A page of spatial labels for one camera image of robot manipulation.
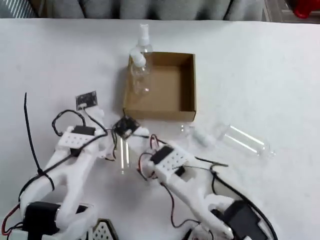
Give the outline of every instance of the electrical wire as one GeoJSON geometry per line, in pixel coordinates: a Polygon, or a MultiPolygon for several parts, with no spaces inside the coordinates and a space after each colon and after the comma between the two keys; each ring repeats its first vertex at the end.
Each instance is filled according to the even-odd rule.
{"type": "Polygon", "coordinates": [[[85,117],[80,114],[79,112],[75,111],[75,110],[71,110],[71,109],[67,109],[67,110],[64,110],[62,112],[60,112],[52,121],[51,125],[52,125],[52,128],[55,132],[55,134],[57,134],[59,137],[61,137],[63,135],[63,132],[62,131],[58,131],[57,128],[56,128],[56,121],[65,113],[74,113],[76,114],[79,118],[81,118],[82,120],[82,124],[83,126],[85,127],[86,126],[86,120],[85,120],[85,117]]]}
{"type": "Polygon", "coordinates": [[[12,227],[10,227],[10,228],[6,231],[6,233],[11,232],[13,229],[19,228],[20,225],[22,225],[22,224],[23,224],[22,221],[18,222],[17,224],[15,224],[15,225],[13,225],[12,227]]]}
{"type": "Polygon", "coordinates": [[[203,158],[200,158],[200,157],[197,157],[197,156],[195,156],[195,158],[196,158],[197,160],[202,161],[202,162],[206,162],[206,163],[214,164],[215,166],[229,167],[229,165],[228,165],[228,164],[220,163],[220,162],[217,162],[217,161],[210,161],[210,160],[203,159],[203,158]]]}
{"type": "Polygon", "coordinates": [[[209,233],[210,233],[210,235],[211,235],[211,240],[215,240],[214,235],[213,235],[213,233],[212,233],[211,230],[209,230],[209,233]]]}
{"type": "Polygon", "coordinates": [[[182,223],[180,223],[179,225],[176,225],[174,223],[174,211],[175,211],[175,199],[174,196],[172,195],[171,191],[169,190],[169,188],[164,185],[163,183],[161,183],[161,186],[164,187],[166,189],[166,191],[168,192],[168,194],[170,195],[171,198],[171,202],[172,202],[172,208],[171,208],[171,215],[170,215],[170,220],[171,220],[171,224],[175,229],[181,228],[185,223],[187,222],[193,222],[193,223],[197,223],[200,224],[200,221],[194,220],[194,219],[186,219],[184,220],[182,223]]]}
{"type": "Polygon", "coordinates": [[[144,175],[144,173],[143,173],[143,171],[142,171],[142,164],[141,164],[141,161],[142,161],[142,156],[143,155],[153,155],[152,153],[150,153],[150,152],[143,152],[141,155],[140,155],[140,157],[139,157],[139,160],[138,160],[138,171],[141,173],[141,175],[142,175],[142,177],[144,178],[144,179],[147,179],[147,177],[144,175]]]}
{"type": "Polygon", "coordinates": [[[151,134],[151,136],[150,136],[150,148],[151,148],[151,149],[152,149],[152,142],[153,142],[154,139],[156,140],[156,144],[157,144],[158,147],[159,147],[159,139],[158,139],[157,135],[151,134]]]}
{"type": "Polygon", "coordinates": [[[8,234],[10,234],[11,230],[10,228],[8,230],[6,230],[6,224],[7,224],[7,220],[8,218],[10,218],[18,209],[20,208],[20,203],[18,203],[3,219],[2,222],[2,226],[1,226],[1,234],[3,236],[7,236],[8,234]]]}
{"type": "MultiPolygon", "coordinates": [[[[96,140],[98,140],[100,138],[106,137],[106,136],[108,136],[108,135],[105,133],[105,134],[101,134],[101,135],[98,135],[98,136],[92,138],[91,140],[89,140],[88,142],[83,144],[79,149],[76,149],[74,152],[72,152],[71,154],[69,154],[65,158],[61,159],[60,161],[58,161],[56,164],[52,165],[51,167],[47,168],[43,172],[47,174],[48,172],[50,172],[51,170],[53,170],[56,167],[60,166],[61,164],[63,164],[67,160],[69,160],[70,158],[72,158],[72,157],[76,156],[77,154],[79,154],[85,147],[87,147],[92,142],[94,142],[94,141],[96,141],[96,140]]],[[[19,202],[20,202],[20,197],[21,197],[22,193],[27,189],[27,187],[31,183],[33,183],[35,180],[39,179],[40,177],[42,177],[42,176],[41,175],[36,175],[36,176],[32,177],[29,181],[26,182],[26,184],[22,187],[22,189],[21,189],[21,191],[19,193],[19,197],[18,197],[18,201],[19,202]]]]}
{"type": "Polygon", "coordinates": [[[112,150],[112,156],[114,159],[116,159],[116,154],[115,154],[115,151],[117,149],[117,144],[118,144],[118,138],[117,138],[117,135],[115,133],[115,130],[114,129],[111,129],[111,128],[105,128],[98,120],[96,120],[95,118],[93,118],[92,116],[90,116],[86,109],[83,108],[83,111],[84,113],[88,116],[88,118],[93,121],[94,123],[96,123],[106,134],[108,134],[108,131],[111,131],[111,136],[112,136],[112,141],[113,141],[113,144],[114,144],[114,147],[113,147],[113,150],[112,150]]]}
{"type": "Polygon", "coordinates": [[[31,148],[31,152],[32,152],[32,155],[33,155],[33,159],[34,159],[36,168],[37,168],[37,173],[38,173],[38,175],[40,175],[40,176],[45,176],[47,179],[49,179],[49,181],[50,181],[50,183],[51,183],[51,186],[52,186],[52,191],[54,191],[54,190],[55,190],[54,181],[52,180],[51,177],[49,177],[48,174],[46,174],[46,173],[41,169],[41,167],[40,167],[40,165],[39,165],[39,161],[38,161],[37,156],[36,156],[34,144],[33,144],[33,142],[32,142],[31,131],[30,131],[30,124],[29,124],[29,118],[28,118],[28,110],[27,110],[27,93],[24,94],[24,118],[25,118],[26,131],[27,131],[28,139],[29,139],[29,145],[30,145],[30,148],[31,148]]]}
{"type": "Polygon", "coordinates": [[[273,240],[278,240],[278,236],[276,234],[276,231],[274,229],[274,227],[272,226],[271,222],[269,221],[269,219],[265,216],[265,214],[250,200],[248,199],[245,195],[243,195],[241,192],[239,192],[238,190],[236,190],[234,187],[232,187],[231,185],[229,185],[228,183],[226,183],[224,180],[222,180],[216,171],[213,171],[212,169],[210,169],[212,175],[213,175],[213,179],[216,179],[219,183],[221,183],[222,185],[224,185],[225,187],[227,187],[228,189],[230,189],[231,191],[233,191],[235,194],[237,194],[240,198],[242,198],[251,208],[253,208],[253,210],[255,210],[260,216],[261,218],[264,220],[264,222],[266,223],[266,225],[268,226],[272,238],[273,240]]]}
{"type": "Polygon", "coordinates": [[[11,235],[11,233],[12,233],[12,230],[14,230],[14,229],[22,229],[22,228],[23,228],[23,226],[22,226],[21,224],[23,224],[22,221],[21,221],[21,222],[18,222],[16,225],[10,227],[11,231],[10,231],[10,232],[8,233],[8,235],[6,236],[6,240],[9,240],[10,235],[11,235]]]}

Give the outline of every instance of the cardboard box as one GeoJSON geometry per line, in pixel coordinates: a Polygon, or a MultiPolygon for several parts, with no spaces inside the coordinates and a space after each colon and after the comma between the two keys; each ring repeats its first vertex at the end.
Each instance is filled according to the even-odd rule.
{"type": "Polygon", "coordinates": [[[134,119],[192,122],[197,111],[195,55],[154,52],[152,60],[150,92],[141,96],[133,91],[129,59],[123,111],[134,119]]]}

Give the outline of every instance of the black wire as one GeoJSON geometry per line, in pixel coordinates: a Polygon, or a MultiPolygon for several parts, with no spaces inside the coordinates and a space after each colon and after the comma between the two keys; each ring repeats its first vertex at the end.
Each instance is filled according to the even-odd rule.
{"type": "MultiPolygon", "coordinates": [[[[86,142],[85,144],[82,145],[82,147],[80,147],[79,149],[76,149],[75,151],[73,151],[70,155],[66,156],[65,158],[63,158],[62,160],[58,161],[56,164],[52,165],[51,167],[47,168],[46,170],[44,170],[43,172],[44,173],[48,173],[50,172],[51,170],[55,169],[56,167],[58,167],[59,165],[63,164],[64,162],[66,162],[68,159],[78,155],[85,147],[87,147],[89,144],[91,144],[92,142],[100,139],[100,138],[103,138],[103,137],[106,137],[108,136],[106,133],[105,134],[101,134],[101,135],[98,135],[94,138],[92,138],[91,140],[89,140],[88,142],[86,142]]],[[[20,197],[21,197],[21,194],[27,189],[27,187],[33,183],[35,180],[39,179],[40,177],[42,177],[41,175],[36,175],[34,176],[33,178],[31,178],[29,181],[26,182],[26,184],[22,187],[20,193],[19,193],[19,197],[18,197],[18,201],[20,202],[20,197]]]]}
{"type": "MultiPolygon", "coordinates": [[[[21,221],[21,222],[18,222],[16,225],[10,227],[10,228],[7,230],[6,234],[7,234],[9,231],[12,231],[12,230],[14,230],[14,229],[21,229],[21,228],[23,227],[23,226],[19,226],[19,225],[21,225],[21,224],[23,224],[22,221],[21,221]]],[[[9,232],[9,234],[6,236],[6,240],[9,240],[10,235],[11,235],[11,232],[9,232]]]]}
{"type": "Polygon", "coordinates": [[[211,230],[209,230],[209,233],[211,234],[211,240],[215,240],[214,235],[211,230]]]}
{"type": "Polygon", "coordinates": [[[85,108],[83,109],[83,111],[85,112],[85,114],[88,116],[88,118],[89,118],[92,122],[96,123],[100,128],[102,128],[102,130],[103,130],[106,134],[108,134],[108,130],[107,130],[99,121],[97,121],[97,120],[94,119],[92,116],[90,116],[90,115],[87,113],[87,111],[86,111],[85,108]]]}
{"type": "Polygon", "coordinates": [[[225,181],[223,181],[217,174],[217,172],[211,170],[211,173],[213,175],[213,179],[216,179],[218,182],[220,182],[222,185],[224,185],[225,187],[227,187],[228,189],[230,189],[231,191],[233,191],[235,194],[237,194],[239,197],[241,197],[251,208],[253,208],[253,210],[255,210],[260,216],[261,218],[265,221],[266,225],[268,226],[268,228],[271,231],[272,234],[272,238],[273,240],[278,240],[278,236],[276,234],[276,231],[274,229],[274,227],[272,226],[271,222],[268,220],[268,218],[265,216],[265,214],[250,200],[248,199],[245,195],[243,195],[241,192],[239,192],[238,190],[236,190],[235,188],[233,188],[232,186],[230,186],[228,183],[226,183],[225,181]]]}
{"type": "Polygon", "coordinates": [[[55,134],[57,134],[59,137],[61,137],[63,135],[63,132],[58,132],[57,128],[56,128],[56,121],[65,113],[74,113],[76,114],[77,116],[79,116],[79,118],[81,118],[82,120],[82,124],[83,126],[86,126],[86,120],[85,120],[85,117],[82,116],[82,114],[80,114],[79,112],[75,111],[75,110],[71,110],[71,109],[67,109],[67,110],[64,110],[62,112],[60,112],[52,121],[51,125],[52,125],[52,128],[55,132],[55,134]]]}
{"type": "Polygon", "coordinates": [[[22,221],[18,222],[16,225],[9,227],[9,229],[7,231],[5,231],[4,233],[7,234],[8,232],[12,231],[13,229],[17,229],[17,228],[22,227],[22,226],[19,226],[21,224],[23,224],[22,221]]]}
{"type": "Polygon", "coordinates": [[[166,191],[169,193],[170,198],[171,198],[172,208],[171,208],[170,220],[171,220],[172,226],[173,226],[175,229],[181,228],[181,227],[182,227],[185,223],[187,223],[187,222],[194,222],[194,223],[200,224],[200,222],[197,221],[197,220],[186,219],[186,220],[184,220],[181,224],[176,225],[176,224],[174,223],[174,210],[175,210],[175,199],[174,199],[174,196],[172,195],[171,191],[168,189],[168,187],[167,187],[166,185],[164,185],[163,183],[161,183],[161,186],[163,186],[163,187],[166,189],[166,191]]]}
{"type": "Polygon", "coordinates": [[[52,186],[52,190],[55,190],[55,184],[54,181],[52,180],[51,177],[48,176],[48,174],[46,174],[40,167],[37,156],[36,156],[36,152],[35,152],[35,148],[34,148],[34,144],[32,142],[32,138],[31,138],[31,131],[30,131],[30,124],[29,124],[29,118],[28,118],[28,110],[27,110],[27,93],[24,94],[24,118],[25,118],[25,125],[26,125],[26,131],[28,133],[28,139],[29,139],[29,144],[30,144],[30,148],[31,148],[31,152],[33,155],[33,159],[37,168],[37,172],[40,176],[45,176],[47,179],[49,179],[51,186],[52,186]]]}
{"type": "Polygon", "coordinates": [[[116,154],[115,154],[115,151],[117,149],[117,144],[118,144],[118,139],[117,139],[117,136],[116,136],[116,133],[115,133],[115,130],[114,129],[106,129],[100,122],[98,122],[96,119],[94,119],[92,116],[90,116],[86,109],[84,108],[83,111],[85,112],[85,114],[88,116],[88,118],[93,121],[94,123],[96,123],[100,128],[102,128],[102,130],[108,134],[108,131],[111,131],[111,136],[112,136],[112,140],[113,140],[113,144],[114,144],[114,147],[113,147],[113,150],[112,150],[112,156],[114,159],[116,159],[116,154]]]}

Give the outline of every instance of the clear plastic bottle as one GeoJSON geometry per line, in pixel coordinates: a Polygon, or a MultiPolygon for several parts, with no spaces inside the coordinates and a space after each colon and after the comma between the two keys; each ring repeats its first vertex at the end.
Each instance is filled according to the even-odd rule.
{"type": "Polygon", "coordinates": [[[130,66],[130,72],[133,80],[133,91],[137,95],[144,95],[150,91],[151,70],[147,64],[146,58],[141,54],[138,48],[130,52],[133,63],[130,66]]]}
{"type": "Polygon", "coordinates": [[[153,65],[152,53],[154,50],[152,45],[150,44],[148,24],[140,24],[137,47],[139,48],[140,53],[142,53],[143,56],[145,57],[148,67],[152,68],[152,65],[153,65]]]}

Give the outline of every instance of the white tabletop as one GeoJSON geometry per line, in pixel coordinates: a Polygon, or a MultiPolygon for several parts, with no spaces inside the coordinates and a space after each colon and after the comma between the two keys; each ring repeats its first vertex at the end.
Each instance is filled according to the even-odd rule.
{"type": "MultiPolygon", "coordinates": [[[[36,173],[23,112],[44,166],[58,141],[51,121],[75,108],[75,96],[97,90],[105,124],[121,114],[124,68],[139,21],[0,19],[0,216],[36,173]]],[[[247,158],[224,148],[192,152],[227,162],[221,177],[245,190],[273,223],[279,239],[314,239],[320,227],[320,26],[262,22],[149,21],[155,51],[196,55],[196,126],[231,123],[268,140],[276,157],[247,158]]],[[[74,125],[68,115],[59,128],[74,125]]],[[[158,133],[159,124],[149,123],[158,133]]],[[[169,139],[169,132],[160,134],[169,139]]],[[[170,198],[136,174],[114,174],[98,161],[83,201],[110,218],[120,239],[179,240],[170,198]]],[[[175,221],[190,212],[181,202],[175,221]]]]}

